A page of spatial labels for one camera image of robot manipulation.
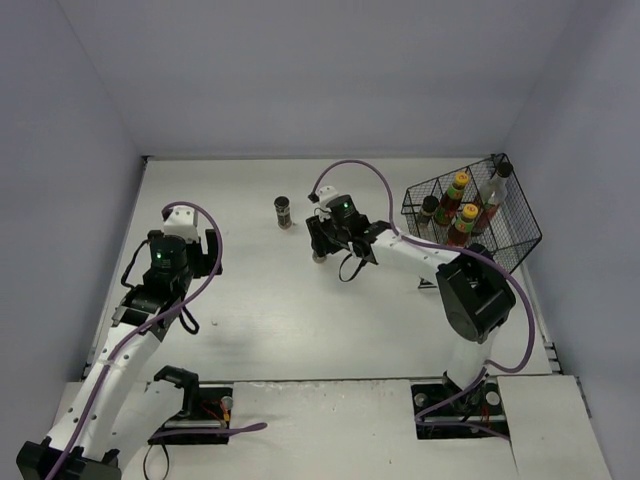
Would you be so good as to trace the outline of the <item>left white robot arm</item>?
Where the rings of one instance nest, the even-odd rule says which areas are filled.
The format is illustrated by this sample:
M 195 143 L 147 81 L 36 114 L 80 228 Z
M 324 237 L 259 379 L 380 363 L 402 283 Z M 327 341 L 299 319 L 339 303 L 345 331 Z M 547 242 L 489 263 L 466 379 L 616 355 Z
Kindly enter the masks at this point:
M 39 442 L 27 441 L 16 464 L 25 479 L 119 479 L 136 452 L 169 419 L 199 409 L 196 373 L 165 366 L 137 408 L 125 401 L 141 369 L 173 323 L 195 335 L 200 326 L 188 309 L 193 280 L 221 274 L 218 229 L 200 240 L 192 227 L 149 233 L 151 264 L 118 305 L 102 352 L 67 412 Z

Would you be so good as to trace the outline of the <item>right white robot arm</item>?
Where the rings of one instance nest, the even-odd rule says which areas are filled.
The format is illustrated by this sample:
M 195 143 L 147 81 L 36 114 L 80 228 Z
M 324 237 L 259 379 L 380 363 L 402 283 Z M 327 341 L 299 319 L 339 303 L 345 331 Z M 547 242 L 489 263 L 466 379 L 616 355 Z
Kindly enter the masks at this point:
M 433 243 L 425 250 L 418 248 L 394 233 L 388 222 L 369 221 L 348 194 L 311 194 L 310 200 L 314 215 L 306 225 L 315 260 L 345 251 L 359 260 L 359 268 L 389 267 L 436 286 L 446 319 L 457 334 L 442 398 L 455 412 L 468 410 L 479 397 L 474 382 L 516 303 L 504 277 L 472 256 L 482 253 L 479 247 L 465 253 L 443 251 Z

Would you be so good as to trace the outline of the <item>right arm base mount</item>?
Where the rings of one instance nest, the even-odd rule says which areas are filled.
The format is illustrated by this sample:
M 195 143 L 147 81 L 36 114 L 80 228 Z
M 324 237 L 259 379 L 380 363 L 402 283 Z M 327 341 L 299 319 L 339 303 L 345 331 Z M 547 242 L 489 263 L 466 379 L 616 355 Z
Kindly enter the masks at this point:
M 465 397 L 421 415 L 415 432 L 420 441 L 509 438 L 498 382 L 489 379 Z

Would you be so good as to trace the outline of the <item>tall clear red-label bottle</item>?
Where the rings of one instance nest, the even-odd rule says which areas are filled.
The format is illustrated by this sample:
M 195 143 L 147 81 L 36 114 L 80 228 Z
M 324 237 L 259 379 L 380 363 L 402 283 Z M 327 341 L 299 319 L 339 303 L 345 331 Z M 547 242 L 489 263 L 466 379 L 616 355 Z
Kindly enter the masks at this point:
M 474 198 L 474 205 L 478 208 L 478 216 L 472 229 L 473 237 L 483 234 L 491 220 L 508 195 L 506 183 L 513 173 L 513 166 L 508 162 L 501 162 L 494 175 L 483 183 Z

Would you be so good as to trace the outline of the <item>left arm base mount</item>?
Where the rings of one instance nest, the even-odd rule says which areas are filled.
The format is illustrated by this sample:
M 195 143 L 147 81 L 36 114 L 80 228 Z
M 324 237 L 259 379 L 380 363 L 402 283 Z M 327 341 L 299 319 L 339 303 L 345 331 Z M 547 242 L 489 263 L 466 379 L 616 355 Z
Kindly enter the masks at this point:
M 165 381 L 182 394 L 180 408 L 156 434 L 175 431 L 174 435 L 153 437 L 149 445 L 227 445 L 229 438 L 221 433 L 195 433 L 195 430 L 227 429 L 231 420 L 233 388 L 230 385 L 205 385 L 196 373 L 174 366 L 165 366 L 153 377 Z

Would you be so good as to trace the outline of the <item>sauce bottle yellow cap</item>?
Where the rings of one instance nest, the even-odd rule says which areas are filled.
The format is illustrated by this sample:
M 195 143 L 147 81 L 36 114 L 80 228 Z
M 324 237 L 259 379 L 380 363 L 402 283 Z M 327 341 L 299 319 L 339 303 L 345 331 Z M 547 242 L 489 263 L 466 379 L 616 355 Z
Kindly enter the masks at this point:
M 434 213 L 434 221 L 440 226 L 448 226 L 455 217 L 461 204 L 470 176 L 463 171 L 455 174 L 454 180 L 443 193 L 440 203 Z
M 474 204 L 466 204 L 447 232 L 447 245 L 464 247 L 474 228 L 479 209 Z

